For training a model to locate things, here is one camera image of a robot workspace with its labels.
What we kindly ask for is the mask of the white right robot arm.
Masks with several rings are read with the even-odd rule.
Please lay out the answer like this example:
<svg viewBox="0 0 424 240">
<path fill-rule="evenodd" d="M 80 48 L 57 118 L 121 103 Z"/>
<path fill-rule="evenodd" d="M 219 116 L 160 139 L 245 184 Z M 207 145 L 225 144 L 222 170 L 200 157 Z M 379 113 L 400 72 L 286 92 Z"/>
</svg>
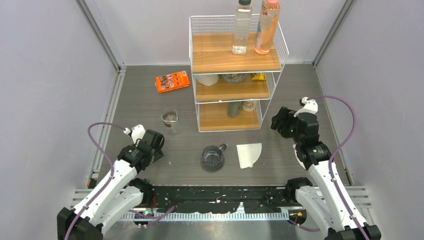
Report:
<svg viewBox="0 0 424 240">
<path fill-rule="evenodd" d="M 331 161 L 331 151 L 320 141 L 317 116 L 296 113 L 281 107 L 271 119 L 271 129 L 293 139 L 294 155 L 309 172 L 321 194 L 306 177 L 287 181 L 285 198 L 291 205 L 301 204 L 317 224 L 325 240 L 379 240 L 382 233 L 370 225 L 353 203 Z"/>
</svg>

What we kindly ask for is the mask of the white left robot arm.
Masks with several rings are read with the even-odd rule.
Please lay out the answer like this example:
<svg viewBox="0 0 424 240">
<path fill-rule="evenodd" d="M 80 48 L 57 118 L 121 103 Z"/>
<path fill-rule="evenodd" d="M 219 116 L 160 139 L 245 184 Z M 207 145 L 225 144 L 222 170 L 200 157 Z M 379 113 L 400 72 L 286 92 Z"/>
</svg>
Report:
<svg viewBox="0 0 424 240">
<path fill-rule="evenodd" d="M 108 176 L 72 209 L 64 207 L 58 213 L 59 240 L 102 240 L 129 210 L 153 202 L 152 185 L 137 175 L 164 156 L 165 137 L 141 124 L 124 132 L 133 143 L 120 151 Z"/>
</svg>

